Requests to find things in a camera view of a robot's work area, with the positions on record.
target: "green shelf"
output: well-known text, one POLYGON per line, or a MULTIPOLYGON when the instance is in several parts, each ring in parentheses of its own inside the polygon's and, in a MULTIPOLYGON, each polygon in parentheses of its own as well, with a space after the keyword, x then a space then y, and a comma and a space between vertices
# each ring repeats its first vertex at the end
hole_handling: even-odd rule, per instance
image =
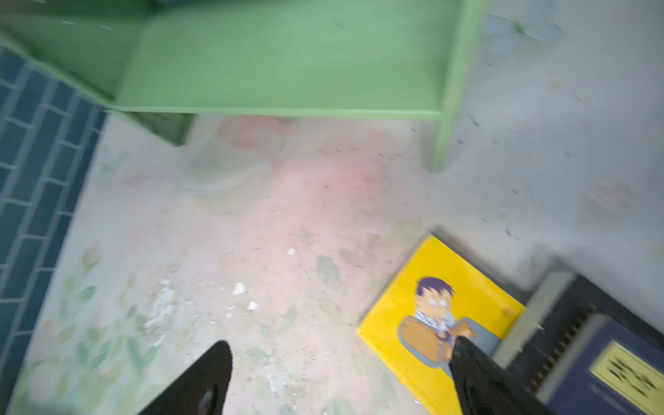
POLYGON ((191 114, 439 120, 440 168, 485 0, 11 0, 5 42, 171 143, 191 114))

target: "white paint chip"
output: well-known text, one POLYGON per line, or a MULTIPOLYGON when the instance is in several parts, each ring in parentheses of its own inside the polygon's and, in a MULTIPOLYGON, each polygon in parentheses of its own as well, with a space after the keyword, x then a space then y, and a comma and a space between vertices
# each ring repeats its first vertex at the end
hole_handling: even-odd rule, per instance
POLYGON ((238 282, 238 283, 235 284, 235 286, 233 287, 233 295, 240 295, 240 294, 244 294, 244 293, 246 293, 246 292, 247 292, 247 289, 246 289, 246 287, 244 286, 244 284, 241 283, 241 282, 238 282))

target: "cartoon character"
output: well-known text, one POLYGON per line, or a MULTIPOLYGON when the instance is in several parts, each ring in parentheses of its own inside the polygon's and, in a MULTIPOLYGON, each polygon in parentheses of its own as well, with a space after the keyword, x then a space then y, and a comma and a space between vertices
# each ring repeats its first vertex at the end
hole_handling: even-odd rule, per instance
POLYGON ((398 328, 402 344, 430 367, 447 368, 459 336, 475 337, 477 324, 469 319, 457 321, 452 314, 454 289, 435 277, 423 277, 415 293, 415 316, 406 317, 398 328))

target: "cartoon boy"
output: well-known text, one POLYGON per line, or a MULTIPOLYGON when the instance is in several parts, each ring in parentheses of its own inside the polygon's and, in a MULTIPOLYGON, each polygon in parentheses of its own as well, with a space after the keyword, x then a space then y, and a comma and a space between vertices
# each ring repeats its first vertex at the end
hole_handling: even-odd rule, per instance
POLYGON ((418 282, 415 295, 415 318, 436 332, 437 343, 443 347, 443 362, 452 359, 452 349, 457 337, 477 335, 468 322, 457 324, 450 311, 453 295, 452 287, 435 277, 422 278, 418 282))

